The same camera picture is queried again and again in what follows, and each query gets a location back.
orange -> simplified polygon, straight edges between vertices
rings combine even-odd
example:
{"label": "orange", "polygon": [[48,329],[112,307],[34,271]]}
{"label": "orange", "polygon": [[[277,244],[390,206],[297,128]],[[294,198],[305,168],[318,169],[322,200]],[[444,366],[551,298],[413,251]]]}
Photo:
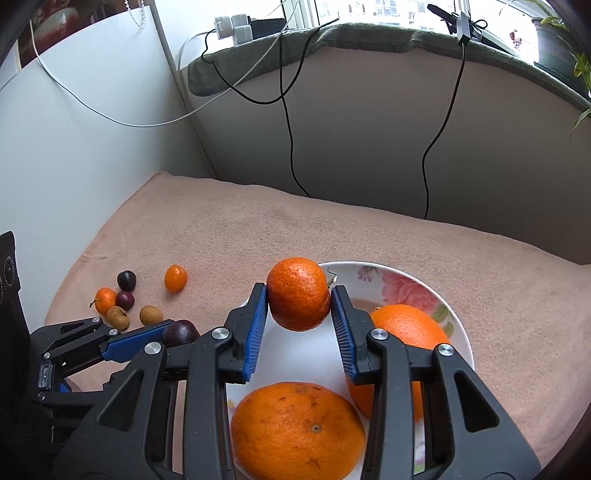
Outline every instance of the orange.
{"label": "orange", "polygon": [[[435,320],[409,305],[386,305],[375,309],[370,315],[376,328],[387,330],[407,345],[432,350],[438,344],[449,341]],[[347,378],[347,387],[359,411],[370,418],[374,404],[374,386],[353,385]],[[413,382],[412,390],[413,417],[414,421],[419,421],[423,418],[421,383]]]}
{"label": "orange", "polygon": [[307,258],[286,258],[275,265],[267,276],[267,293],[273,318],[288,330],[310,330],[330,310],[324,272]]}
{"label": "orange", "polygon": [[95,300],[90,304],[90,307],[94,305],[97,312],[101,315],[107,315],[108,310],[115,306],[116,297],[117,294],[112,288],[99,288],[96,292]]}
{"label": "orange", "polygon": [[164,274],[164,286],[170,293],[181,291],[187,284],[187,271],[180,265],[170,265]]}
{"label": "orange", "polygon": [[342,480],[365,449],[353,405],[312,383],[251,392],[238,404],[231,429],[234,456],[256,480]]}

fruit stem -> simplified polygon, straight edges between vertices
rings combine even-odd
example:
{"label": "fruit stem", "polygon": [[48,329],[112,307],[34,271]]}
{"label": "fruit stem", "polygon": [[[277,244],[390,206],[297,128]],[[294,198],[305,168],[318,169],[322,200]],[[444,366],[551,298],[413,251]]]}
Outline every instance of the fruit stem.
{"label": "fruit stem", "polygon": [[329,281],[326,283],[326,286],[327,286],[328,288],[330,288],[330,286],[331,286],[331,285],[332,285],[334,282],[336,282],[337,276],[336,276],[336,273],[333,273],[333,272],[331,272],[330,270],[328,270],[328,273],[330,273],[331,275],[334,275],[334,277],[333,277],[331,280],[329,280]]}

small orange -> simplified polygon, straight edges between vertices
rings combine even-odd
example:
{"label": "small orange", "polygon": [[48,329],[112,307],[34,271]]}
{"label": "small orange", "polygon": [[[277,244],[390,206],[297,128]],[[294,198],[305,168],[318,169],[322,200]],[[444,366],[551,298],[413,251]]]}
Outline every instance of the small orange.
{"label": "small orange", "polygon": [[330,310],[326,276],[307,258],[286,258],[275,265],[267,276],[267,294],[273,318],[288,330],[317,327]]}
{"label": "small orange", "polygon": [[109,309],[115,306],[116,297],[117,294],[112,288],[99,288],[96,292],[95,300],[89,306],[92,307],[94,305],[97,312],[101,315],[107,315]]}
{"label": "small orange", "polygon": [[180,265],[170,265],[164,274],[164,286],[170,293],[181,291],[187,284],[187,271]]}

poster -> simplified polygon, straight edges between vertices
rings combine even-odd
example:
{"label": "poster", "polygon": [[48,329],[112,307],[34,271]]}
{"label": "poster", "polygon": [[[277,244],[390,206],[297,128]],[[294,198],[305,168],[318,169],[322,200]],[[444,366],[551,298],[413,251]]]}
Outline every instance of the poster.
{"label": "poster", "polygon": [[[131,9],[141,7],[141,0],[128,1]],[[144,5],[148,4],[149,0],[144,0]],[[31,19],[37,51],[42,53],[82,28],[125,11],[125,0],[47,0]],[[140,12],[134,15],[140,22]],[[29,27],[18,39],[18,51],[21,67],[35,58]]]}

plum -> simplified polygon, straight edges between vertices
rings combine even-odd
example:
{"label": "plum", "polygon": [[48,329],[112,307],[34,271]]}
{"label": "plum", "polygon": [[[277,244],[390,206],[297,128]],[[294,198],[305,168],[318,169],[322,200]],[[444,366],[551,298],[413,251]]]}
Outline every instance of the plum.
{"label": "plum", "polygon": [[117,285],[121,290],[133,291],[137,279],[131,270],[125,270],[117,275]]}
{"label": "plum", "polygon": [[134,306],[134,303],[135,303],[134,294],[132,294],[131,292],[125,291],[125,290],[121,290],[117,294],[117,296],[115,297],[115,305],[117,305],[118,307],[121,307],[126,312],[128,310],[131,310],[131,307]]}
{"label": "plum", "polygon": [[164,344],[167,347],[193,343],[198,338],[199,332],[188,320],[177,320],[168,325],[163,332]]}

